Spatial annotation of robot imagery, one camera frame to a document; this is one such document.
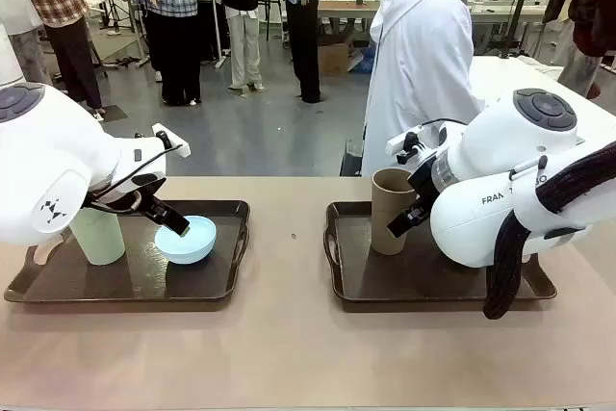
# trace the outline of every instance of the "black stool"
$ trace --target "black stool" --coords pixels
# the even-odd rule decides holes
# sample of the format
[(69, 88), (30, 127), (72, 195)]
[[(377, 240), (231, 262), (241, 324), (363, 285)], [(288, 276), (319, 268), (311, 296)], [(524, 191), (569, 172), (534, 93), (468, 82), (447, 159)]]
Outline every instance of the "black stool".
[(266, 40), (270, 40), (270, 9), (271, 4), (278, 5), (278, 11), (280, 12), (280, 20), (282, 21), (282, 2), (280, 0), (259, 0), (259, 5), (263, 5), (266, 8), (266, 22), (268, 23), (268, 31), (266, 34)]

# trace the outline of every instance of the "tray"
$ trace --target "tray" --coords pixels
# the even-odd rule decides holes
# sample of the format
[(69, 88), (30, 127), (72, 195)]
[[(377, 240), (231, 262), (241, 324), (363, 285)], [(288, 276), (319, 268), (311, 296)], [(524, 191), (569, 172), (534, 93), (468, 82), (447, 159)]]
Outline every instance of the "tray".
[(205, 216), (216, 224), (216, 243), (207, 259), (187, 266), (169, 263), (154, 245), (160, 225), (140, 215), (120, 217), (126, 252), (117, 262), (103, 267), (91, 265), (68, 231), (64, 242), (51, 250), (43, 265), (35, 261), (37, 248), (28, 249), (23, 269), (4, 298), (32, 304), (210, 302), (203, 303), (203, 310), (218, 309), (235, 289), (238, 268), (248, 245), (248, 204), (167, 203), (184, 216)]
[[(333, 290), (347, 311), (480, 310), (486, 297), (485, 269), (469, 269), (443, 254), (429, 222), (413, 228), (399, 255), (371, 249), (370, 202), (335, 202), (327, 207), (325, 254)], [(513, 309), (554, 298), (556, 288), (533, 255), (523, 265), (523, 281)]]

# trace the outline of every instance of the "cardboard box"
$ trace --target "cardboard box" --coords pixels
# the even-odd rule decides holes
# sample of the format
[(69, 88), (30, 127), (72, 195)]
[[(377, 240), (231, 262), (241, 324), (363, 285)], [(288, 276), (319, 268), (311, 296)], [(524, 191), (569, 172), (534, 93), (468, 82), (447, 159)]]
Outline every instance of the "cardboard box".
[(341, 76), (348, 73), (348, 44), (319, 47), (319, 74)]

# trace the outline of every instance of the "cup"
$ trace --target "cup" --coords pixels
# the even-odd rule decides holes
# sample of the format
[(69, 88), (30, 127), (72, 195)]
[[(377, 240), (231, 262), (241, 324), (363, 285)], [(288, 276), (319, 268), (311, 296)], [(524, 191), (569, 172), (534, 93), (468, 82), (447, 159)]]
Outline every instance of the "cup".
[(82, 209), (69, 226), (91, 264), (109, 265), (124, 254), (124, 239), (116, 215)]
[(396, 238), (387, 225), (411, 205), (415, 192), (408, 170), (384, 168), (372, 177), (372, 248), (384, 255), (402, 252), (406, 235)]

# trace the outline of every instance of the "bowl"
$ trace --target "bowl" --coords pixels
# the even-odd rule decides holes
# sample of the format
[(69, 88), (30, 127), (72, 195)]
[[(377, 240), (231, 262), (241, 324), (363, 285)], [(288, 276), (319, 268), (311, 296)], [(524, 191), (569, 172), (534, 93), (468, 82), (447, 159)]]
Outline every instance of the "bowl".
[(174, 264), (189, 265), (204, 259), (216, 241), (216, 226), (205, 217), (187, 216), (190, 228), (179, 236), (162, 226), (154, 237), (154, 244), (167, 260)]

